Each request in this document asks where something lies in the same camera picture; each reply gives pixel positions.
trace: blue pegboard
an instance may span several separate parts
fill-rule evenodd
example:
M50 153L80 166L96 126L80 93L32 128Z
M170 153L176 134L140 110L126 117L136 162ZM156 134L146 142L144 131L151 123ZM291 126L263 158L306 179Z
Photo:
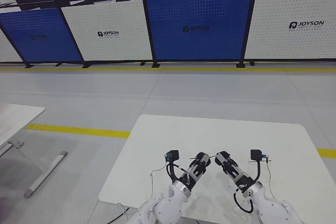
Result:
M27 62L81 60L57 8L0 13L0 23Z
M147 0L157 60L239 59L250 0Z

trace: gray floor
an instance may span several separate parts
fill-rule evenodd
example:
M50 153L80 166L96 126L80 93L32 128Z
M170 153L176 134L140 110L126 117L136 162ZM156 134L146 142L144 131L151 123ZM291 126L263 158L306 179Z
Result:
M336 68L335 63L259 66ZM317 148L336 148L336 73L1 71L0 101L45 107L34 123L111 130L131 131L140 114L298 123ZM99 202L98 194L125 139L33 130L19 137L25 153L45 162L62 150L69 155L30 199L22 195L40 170L16 150L0 158L0 223L98 224L122 212ZM336 159L323 161L336 183ZM123 216L115 223L126 221Z

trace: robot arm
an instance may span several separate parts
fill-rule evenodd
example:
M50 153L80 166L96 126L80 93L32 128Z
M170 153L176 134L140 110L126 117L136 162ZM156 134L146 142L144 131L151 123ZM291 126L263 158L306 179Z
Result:
M192 188L200 177L205 173L207 166L211 163L207 154L197 154L194 161L180 178L174 173L174 161L179 159L178 150L172 150L165 155L167 172L171 177L172 184L168 186L168 196L162 193L153 196L148 202L142 205L138 212L127 222L127 224L151 224L150 214L161 224L176 224L181 216L181 204L187 202L192 194Z
M243 172L237 163L230 158L230 155L223 151L217 154L216 164L222 166L223 171L234 181L244 198L250 197L251 210L243 209L236 200L236 204L244 212L252 213L256 205L255 215L261 224L303 224L293 207L286 201L278 201L273 198L267 198L265 187L258 181L260 177L260 161L266 155L262 155L260 150L251 150L251 159L258 163L258 175L253 180L247 173Z

